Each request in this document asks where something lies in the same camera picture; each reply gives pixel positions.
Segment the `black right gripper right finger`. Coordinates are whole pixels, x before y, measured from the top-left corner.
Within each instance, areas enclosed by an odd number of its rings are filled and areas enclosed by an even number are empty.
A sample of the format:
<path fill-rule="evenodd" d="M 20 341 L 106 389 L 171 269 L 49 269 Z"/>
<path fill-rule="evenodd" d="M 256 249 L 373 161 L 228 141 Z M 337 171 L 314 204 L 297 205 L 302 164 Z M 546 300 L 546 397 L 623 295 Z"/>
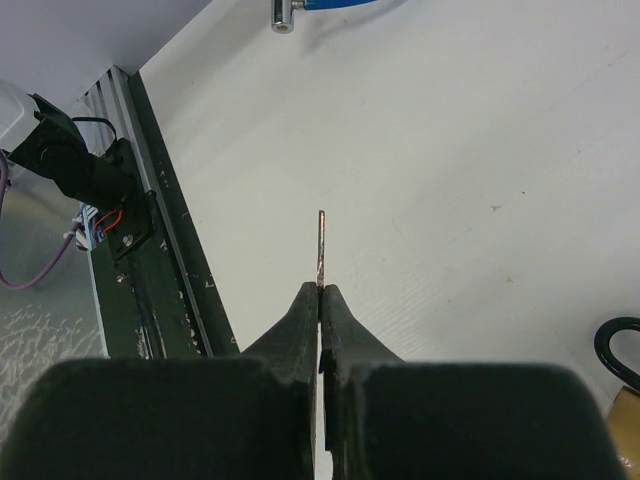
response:
<path fill-rule="evenodd" d="M 325 447 L 337 479 L 621 479 L 593 397 L 550 364 L 407 362 L 321 296 Z"/>

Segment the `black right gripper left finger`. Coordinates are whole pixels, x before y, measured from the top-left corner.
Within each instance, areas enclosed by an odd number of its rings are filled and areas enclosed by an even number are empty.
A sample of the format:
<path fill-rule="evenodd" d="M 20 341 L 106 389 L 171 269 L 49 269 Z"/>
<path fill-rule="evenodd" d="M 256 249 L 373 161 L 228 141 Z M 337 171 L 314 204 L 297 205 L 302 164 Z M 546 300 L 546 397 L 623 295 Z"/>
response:
<path fill-rule="evenodd" d="M 5 479 L 310 479 L 319 293 L 244 352 L 47 370 L 1 453 Z"/>

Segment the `blue lock keys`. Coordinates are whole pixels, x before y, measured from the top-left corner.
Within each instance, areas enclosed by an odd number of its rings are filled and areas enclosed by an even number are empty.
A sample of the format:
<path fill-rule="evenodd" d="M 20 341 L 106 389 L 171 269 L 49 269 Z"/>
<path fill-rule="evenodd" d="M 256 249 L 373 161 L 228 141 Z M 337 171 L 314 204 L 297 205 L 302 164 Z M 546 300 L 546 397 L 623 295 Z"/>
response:
<path fill-rule="evenodd" d="M 317 261 L 316 261 L 316 285 L 322 290 L 325 285 L 325 236 L 326 236 L 326 212 L 318 213 L 317 236 Z"/>

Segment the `black padlock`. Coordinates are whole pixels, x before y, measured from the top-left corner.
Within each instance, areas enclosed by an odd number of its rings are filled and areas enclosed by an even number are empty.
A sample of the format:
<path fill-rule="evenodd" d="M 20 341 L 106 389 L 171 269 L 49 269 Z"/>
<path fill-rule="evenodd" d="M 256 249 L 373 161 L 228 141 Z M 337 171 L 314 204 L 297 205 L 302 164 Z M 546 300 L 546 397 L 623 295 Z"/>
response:
<path fill-rule="evenodd" d="M 593 338 L 594 353 L 602 366 L 627 388 L 639 393 L 639 370 L 619 354 L 614 339 L 623 333 L 639 333 L 639 318 L 620 316 L 602 323 Z"/>

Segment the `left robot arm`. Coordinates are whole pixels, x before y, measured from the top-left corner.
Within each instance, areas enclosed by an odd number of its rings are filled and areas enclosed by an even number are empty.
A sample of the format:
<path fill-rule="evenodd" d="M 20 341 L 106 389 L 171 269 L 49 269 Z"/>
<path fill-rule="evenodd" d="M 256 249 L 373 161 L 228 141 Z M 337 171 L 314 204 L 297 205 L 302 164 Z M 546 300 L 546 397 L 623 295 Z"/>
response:
<path fill-rule="evenodd" d="M 100 226 L 119 260 L 149 238 L 152 217 L 129 140 L 90 152 L 78 122 L 37 94 L 1 82 L 1 150 L 8 160 L 53 181 L 67 197 L 113 212 Z"/>

